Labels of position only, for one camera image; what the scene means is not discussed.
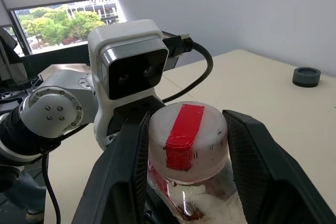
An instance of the black cable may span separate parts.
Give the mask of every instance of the black cable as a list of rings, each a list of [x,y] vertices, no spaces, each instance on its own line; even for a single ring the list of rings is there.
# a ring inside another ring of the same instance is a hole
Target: black cable
[[[28,94],[28,92],[27,92],[25,86],[24,86],[23,84],[22,84],[21,86],[22,86],[23,90],[25,91],[25,93]]]
[[[44,154],[42,157],[42,174],[43,174],[43,179],[46,184],[47,190],[49,192],[51,202],[54,205],[55,213],[56,213],[56,224],[61,224],[61,212],[59,210],[59,206],[57,203],[56,196],[54,194],[54,191],[51,187],[51,183],[48,177],[48,170],[47,170],[47,159],[48,159],[48,154]]]
[[[79,126],[78,128],[75,128],[73,131],[70,131],[69,133],[67,133],[63,136],[58,137],[57,140],[62,142],[63,140],[67,139],[68,137],[70,137],[70,136],[76,134],[77,132],[81,131],[82,129],[84,129],[88,125],[89,125],[88,123],[83,124],[83,125]]]
[[[170,101],[173,101],[181,96],[183,96],[184,94],[188,93],[189,91],[191,91],[194,87],[196,87],[197,85],[199,85],[202,81],[205,80],[205,78],[207,78],[209,76],[209,74],[211,73],[213,67],[214,67],[214,62],[212,60],[211,54],[208,52],[208,50],[206,50],[203,46],[201,46],[200,44],[194,42],[193,45],[193,49],[197,52],[199,52],[201,55],[204,56],[206,63],[207,63],[207,67],[204,71],[204,73],[193,83],[191,83],[188,87],[186,87],[185,89],[181,90],[180,92],[178,92],[175,95],[172,95],[171,97],[165,98],[162,100],[163,103],[167,103]]]
[[[8,201],[8,199],[5,199],[4,201],[2,201],[1,203],[0,203],[0,206],[2,206],[4,203],[6,203]]]

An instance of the clear plastic bottle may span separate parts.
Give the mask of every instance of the clear plastic bottle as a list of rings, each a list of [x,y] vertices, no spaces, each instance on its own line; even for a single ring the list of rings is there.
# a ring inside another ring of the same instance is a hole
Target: clear plastic bottle
[[[195,111],[186,111],[191,117],[184,114],[181,121],[177,118],[186,104],[195,106]],[[194,141],[177,150],[172,166],[167,139],[176,126],[180,126],[177,139],[188,136],[200,107]],[[170,104],[152,116],[149,135],[148,182],[180,223],[246,223],[228,158],[226,121],[216,108],[196,102]],[[187,168],[181,166],[186,157]]]

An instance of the bottle cap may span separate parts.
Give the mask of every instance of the bottle cap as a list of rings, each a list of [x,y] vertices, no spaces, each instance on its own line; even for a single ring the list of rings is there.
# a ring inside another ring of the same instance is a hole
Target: bottle cap
[[[214,107],[178,102],[159,109],[149,126],[149,160],[164,177],[195,183],[219,173],[227,161],[227,124]]]

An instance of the tabletop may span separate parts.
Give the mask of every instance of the tabletop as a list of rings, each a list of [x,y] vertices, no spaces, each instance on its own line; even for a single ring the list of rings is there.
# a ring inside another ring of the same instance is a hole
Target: tabletop
[[[169,70],[155,88],[163,99],[197,79],[206,62]],[[315,88],[292,84],[296,67],[235,50],[214,57],[210,76],[175,101],[199,101],[230,109],[263,122],[274,140],[301,165],[336,213],[336,79],[321,76]],[[60,205],[62,223],[71,223],[92,167],[102,150],[93,125],[50,153],[49,178]],[[56,220],[49,195],[46,223]]]

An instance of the cable connector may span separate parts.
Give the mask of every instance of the cable connector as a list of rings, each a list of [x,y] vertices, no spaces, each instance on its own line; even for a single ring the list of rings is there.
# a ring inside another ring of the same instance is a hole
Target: cable connector
[[[178,57],[184,52],[190,52],[194,46],[189,34],[166,38],[163,42],[169,50],[168,59]]]

